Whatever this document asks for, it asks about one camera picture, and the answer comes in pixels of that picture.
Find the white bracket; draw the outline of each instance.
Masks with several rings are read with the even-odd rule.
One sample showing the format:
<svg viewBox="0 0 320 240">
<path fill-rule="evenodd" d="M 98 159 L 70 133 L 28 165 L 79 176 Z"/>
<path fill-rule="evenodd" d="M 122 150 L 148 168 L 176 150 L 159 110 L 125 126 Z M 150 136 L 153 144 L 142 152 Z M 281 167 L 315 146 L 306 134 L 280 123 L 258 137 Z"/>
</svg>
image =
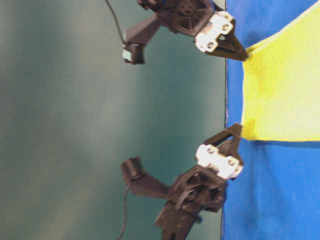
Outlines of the white bracket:
<svg viewBox="0 0 320 240">
<path fill-rule="evenodd" d="M 213 169 L 219 177 L 225 180 L 236 178 L 243 169 L 238 159 L 222 155 L 213 145 L 200 145 L 195 158 L 198 165 Z"/>
<path fill-rule="evenodd" d="M 122 49 L 122 58 L 127 59 L 129 62 L 132 62 L 132 54 L 128 50 Z"/>
<path fill-rule="evenodd" d="M 231 21 L 234 18 L 226 11 L 216 11 L 209 22 L 195 36 L 195 45 L 201 52 L 213 52 L 217 46 L 217 38 L 221 34 L 227 35 L 234 25 Z"/>
</svg>

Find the black cable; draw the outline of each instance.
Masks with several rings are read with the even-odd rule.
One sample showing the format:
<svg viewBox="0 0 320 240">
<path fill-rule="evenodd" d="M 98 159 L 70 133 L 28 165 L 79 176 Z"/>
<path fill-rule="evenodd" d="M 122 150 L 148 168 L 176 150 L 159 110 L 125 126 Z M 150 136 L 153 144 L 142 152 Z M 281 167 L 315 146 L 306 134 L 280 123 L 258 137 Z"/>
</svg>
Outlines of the black cable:
<svg viewBox="0 0 320 240">
<path fill-rule="evenodd" d="M 123 44 L 126 44 L 124 38 L 122 37 L 122 32 L 121 32 L 121 29 L 120 29 L 120 26 L 119 26 L 119 22 L 118 22 L 118 19 L 117 19 L 117 16 L 115 14 L 115 11 L 113 10 L 112 6 L 110 5 L 109 3 L 109 0 L 105 0 L 106 4 L 108 5 L 112 15 L 113 15 L 113 18 L 114 18 L 114 21 L 115 21 L 115 25 L 116 25 L 116 28 L 118 30 L 118 33 L 119 33 L 119 36 L 120 36 L 120 39 L 122 41 Z"/>
<path fill-rule="evenodd" d="M 130 186 L 127 185 L 123 191 L 123 222 L 122 222 L 122 228 L 121 228 L 121 233 L 119 237 L 116 240 L 121 240 L 122 237 L 125 234 L 126 228 L 127 228 L 127 221 L 128 221 L 128 206 L 127 206 L 127 197 L 128 197 L 128 192 L 129 192 Z"/>
</svg>

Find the blue table surface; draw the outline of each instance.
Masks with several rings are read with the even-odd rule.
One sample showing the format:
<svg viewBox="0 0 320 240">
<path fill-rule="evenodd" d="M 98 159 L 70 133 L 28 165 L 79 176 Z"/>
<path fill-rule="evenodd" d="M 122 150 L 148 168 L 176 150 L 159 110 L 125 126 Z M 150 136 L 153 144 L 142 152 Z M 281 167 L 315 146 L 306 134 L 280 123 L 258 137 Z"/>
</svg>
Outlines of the blue table surface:
<svg viewBox="0 0 320 240">
<path fill-rule="evenodd" d="M 236 19 L 236 36 L 247 48 L 280 31 L 315 2 L 228 0 L 227 10 Z M 228 126 L 241 122 L 242 84 L 242 63 L 228 60 Z M 245 166 L 229 183 L 222 239 L 320 239 L 320 142 L 241 140 L 239 153 Z"/>
</svg>

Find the teal background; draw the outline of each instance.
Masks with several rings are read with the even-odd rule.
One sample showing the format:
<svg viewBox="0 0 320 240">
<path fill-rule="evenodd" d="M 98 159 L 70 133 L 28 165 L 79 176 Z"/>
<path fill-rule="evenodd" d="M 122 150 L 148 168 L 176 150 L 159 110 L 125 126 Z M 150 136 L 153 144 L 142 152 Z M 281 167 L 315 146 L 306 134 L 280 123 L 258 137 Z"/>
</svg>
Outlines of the teal background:
<svg viewBox="0 0 320 240">
<path fill-rule="evenodd" d="M 122 30 L 152 14 L 110 2 Z M 0 239 L 115 240 L 121 162 L 141 156 L 169 185 L 224 128 L 223 58 L 166 28 L 145 65 L 121 48 L 103 0 L 0 0 Z M 129 195 L 124 239 L 160 240 L 164 203 Z M 202 216 L 187 239 L 218 240 L 221 214 Z"/>
</svg>

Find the yellow towel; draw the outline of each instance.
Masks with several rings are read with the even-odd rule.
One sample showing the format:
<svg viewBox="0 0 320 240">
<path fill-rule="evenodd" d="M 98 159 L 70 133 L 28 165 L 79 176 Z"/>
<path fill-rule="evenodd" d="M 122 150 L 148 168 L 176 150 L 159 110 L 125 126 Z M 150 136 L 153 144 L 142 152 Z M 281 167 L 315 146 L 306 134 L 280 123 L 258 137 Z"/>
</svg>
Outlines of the yellow towel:
<svg viewBox="0 0 320 240">
<path fill-rule="evenodd" d="M 242 136 L 320 141 L 320 1 L 247 51 Z"/>
</svg>

